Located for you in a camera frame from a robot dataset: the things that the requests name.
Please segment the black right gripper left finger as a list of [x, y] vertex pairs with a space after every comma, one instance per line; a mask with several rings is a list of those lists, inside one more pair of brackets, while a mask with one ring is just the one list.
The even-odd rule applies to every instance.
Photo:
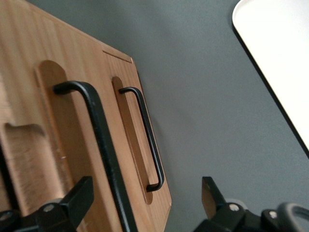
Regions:
[[94, 201], [93, 180], [84, 176], [58, 203], [48, 203], [36, 213], [40, 232], [75, 232]]

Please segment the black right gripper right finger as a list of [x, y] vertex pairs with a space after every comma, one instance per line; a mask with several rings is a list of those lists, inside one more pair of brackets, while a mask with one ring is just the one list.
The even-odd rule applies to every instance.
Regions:
[[228, 203], [211, 177], [202, 178], [202, 204], [207, 215], [196, 232], [236, 232], [243, 225], [245, 210], [237, 203]]

